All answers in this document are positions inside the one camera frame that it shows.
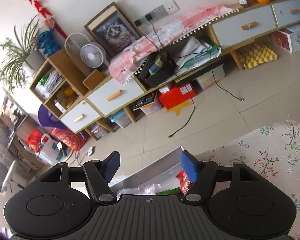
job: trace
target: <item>white chair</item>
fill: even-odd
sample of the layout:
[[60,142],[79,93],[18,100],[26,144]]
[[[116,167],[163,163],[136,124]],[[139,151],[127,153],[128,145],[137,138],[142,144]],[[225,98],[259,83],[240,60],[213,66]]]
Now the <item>white chair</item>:
[[[5,196],[6,192],[8,190],[8,186],[10,186],[11,189],[11,193],[12,193],[12,188],[10,185],[10,182],[13,181],[12,176],[15,174],[16,169],[18,166],[18,162],[16,160],[14,160],[10,166],[10,168],[8,169],[7,166],[0,162],[0,195]],[[19,183],[15,182],[18,187],[23,188],[22,185],[20,185]]]

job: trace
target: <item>white fan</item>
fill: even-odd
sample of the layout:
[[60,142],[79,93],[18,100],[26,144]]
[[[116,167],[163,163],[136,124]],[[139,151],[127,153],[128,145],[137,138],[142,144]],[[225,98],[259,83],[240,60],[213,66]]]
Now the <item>white fan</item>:
[[70,57],[80,55],[81,60],[89,67],[97,68],[103,63],[109,66],[103,47],[96,42],[91,42],[83,33],[69,35],[65,41],[65,50]]
[[96,42],[90,42],[84,45],[81,48],[80,57],[85,64],[92,68],[100,67],[102,63],[109,66],[104,48]]
[[70,57],[74,54],[80,55],[81,48],[89,42],[90,39],[83,33],[72,33],[66,38],[65,50]]

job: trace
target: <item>tile floor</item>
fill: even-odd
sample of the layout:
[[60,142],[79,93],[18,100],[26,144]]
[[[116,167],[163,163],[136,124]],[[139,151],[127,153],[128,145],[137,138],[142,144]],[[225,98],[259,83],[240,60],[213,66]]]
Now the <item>tile floor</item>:
[[103,160],[116,150],[122,160],[116,176],[130,175],[180,145],[196,155],[263,125],[285,121],[288,114],[300,122],[300,52],[290,55],[275,45],[269,46],[279,55],[277,61],[249,71],[239,71],[232,61],[225,65],[226,77],[220,84],[244,98],[244,102],[213,85],[194,98],[196,110],[192,119],[172,138],[168,135],[184,125],[192,106],[184,108],[178,117],[162,109],[98,141],[90,139],[81,156],[92,145],[95,153],[83,162]]

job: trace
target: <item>purple hat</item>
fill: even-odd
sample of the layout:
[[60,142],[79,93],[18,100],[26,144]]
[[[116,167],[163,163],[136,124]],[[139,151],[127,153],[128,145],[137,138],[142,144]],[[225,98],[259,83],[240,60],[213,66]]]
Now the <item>purple hat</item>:
[[38,110],[38,119],[42,127],[52,127],[61,130],[67,130],[66,127],[58,118],[56,118],[44,105],[41,105]]

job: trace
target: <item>pink cloth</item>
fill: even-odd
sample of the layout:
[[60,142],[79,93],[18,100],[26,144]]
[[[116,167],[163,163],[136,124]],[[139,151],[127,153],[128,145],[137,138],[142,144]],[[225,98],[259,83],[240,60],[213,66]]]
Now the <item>pink cloth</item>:
[[[165,47],[189,32],[231,11],[233,9],[223,5],[197,7],[157,28],[156,32]],[[147,37],[158,48],[161,47],[154,32],[151,32]],[[140,67],[141,60],[155,51],[157,51],[157,48],[146,37],[141,37],[112,59],[109,65],[111,76],[120,84],[124,84]]]

